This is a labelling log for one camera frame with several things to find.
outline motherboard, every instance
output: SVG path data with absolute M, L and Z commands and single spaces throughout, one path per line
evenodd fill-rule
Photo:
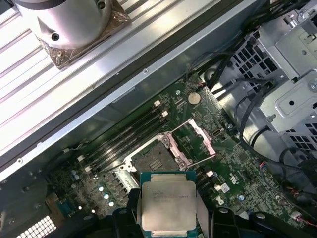
M 295 227 L 293 206 L 260 174 L 238 130 L 197 75 L 180 79 L 92 141 L 47 177 L 63 216 L 79 210 L 104 217 L 125 206 L 141 172 L 197 171 L 197 189 L 216 206 L 248 218 L 269 212 Z M 268 170 L 266 181 L 278 183 Z

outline electrolytic capacitor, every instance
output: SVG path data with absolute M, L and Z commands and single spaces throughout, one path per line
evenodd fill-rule
M 114 201 L 113 200 L 109 201 L 108 206 L 109 207 L 113 207 L 114 206 Z
M 104 199 L 107 200 L 107 199 L 109 199 L 109 197 L 110 197 L 109 193 L 105 193 L 105 194 L 104 194 Z
M 104 186 L 100 185 L 100 186 L 98 187 L 98 191 L 99 191 L 99 192 L 102 192 L 102 191 L 104 190 L 104 188 L 105 188 Z

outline ram slot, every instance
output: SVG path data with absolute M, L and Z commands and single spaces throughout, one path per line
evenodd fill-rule
M 141 133 L 135 140 L 130 141 L 128 144 L 124 146 L 120 151 L 117 151 L 113 153 L 112 155 L 108 156 L 108 160 L 106 160 L 104 163 L 96 165 L 93 168 L 93 173 L 99 173 L 105 168 L 107 168 L 110 164 L 112 164 L 114 161 L 122 157 L 123 155 L 129 153 L 130 151 L 136 150 L 140 145 L 142 145 L 144 142 L 152 138 L 155 134 L 159 133 L 162 130 L 162 127 L 166 124 L 165 120 L 159 121 L 159 123 L 156 123 L 152 125 L 150 128 L 146 128 L 143 133 Z
M 121 141 L 123 137 L 127 137 L 129 133 L 135 131 L 138 127 L 144 126 L 145 123 L 151 121 L 152 119 L 155 119 L 160 116 L 161 111 L 159 110 L 160 107 L 156 107 L 154 109 L 150 108 L 150 110 L 147 110 L 144 112 L 137 120 L 132 121 L 129 123 L 125 128 L 123 128 L 118 134 L 114 136 L 114 138 L 106 141 L 101 146 L 99 146 L 93 154 L 91 154 L 89 157 L 98 157 L 104 151 L 108 150 L 109 147 L 111 147 L 113 144 L 116 144 L 117 142 Z
M 94 158 L 97 157 L 97 159 L 94 159 L 92 162 L 90 162 L 88 165 L 91 167 L 96 166 L 100 161 L 103 161 L 105 157 L 111 156 L 114 152 L 116 152 L 120 147 L 125 146 L 128 141 L 134 141 L 135 138 L 139 137 L 140 133 L 143 133 L 144 129 L 147 129 L 151 127 L 152 124 L 157 123 L 161 121 L 160 115 L 155 116 L 152 118 L 150 121 L 146 122 L 143 124 L 141 127 L 137 128 L 134 131 L 131 131 L 129 134 L 125 134 L 124 137 L 122 136 L 119 140 L 114 141 L 111 143 L 111 145 L 114 146 L 109 146 L 105 148 L 103 151 L 103 154 L 99 154 L 99 156 L 95 156 Z

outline sticker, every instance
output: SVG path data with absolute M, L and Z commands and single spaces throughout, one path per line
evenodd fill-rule
M 223 185 L 221 185 L 221 190 L 223 193 L 226 193 L 230 190 L 230 188 L 226 183 L 224 183 Z
M 224 201 L 221 199 L 220 196 L 216 197 L 216 201 L 218 202 L 219 206 L 222 206 L 224 204 Z
M 230 180 L 233 184 L 239 184 L 237 178 L 234 175 L 230 178 Z

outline integrated circuit chip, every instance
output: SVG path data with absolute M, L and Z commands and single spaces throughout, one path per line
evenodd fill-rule
M 142 185 L 142 228 L 157 237 L 186 236 L 196 227 L 196 185 L 170 175 L 171 180 L 151 179 Z
M 135 156 L 132 159 L 135 168 L 140 172 L 175 171 L 179 169 L 175 159 L 161 142 L 157 142 L 144 155 Z
M 263 185 L 260 185 L 259 187 L 257 187 L 257 191 L 261 195 L 264 192 L 266 192 L 266 189 L 265 189 L 265 187 Z
M 247 154 L 242 153 L 242 154 L 239 155 L 239 159 L 243 163 L 243 162 L 245 162 L 248 159 L 248 156 L 247 156 Z

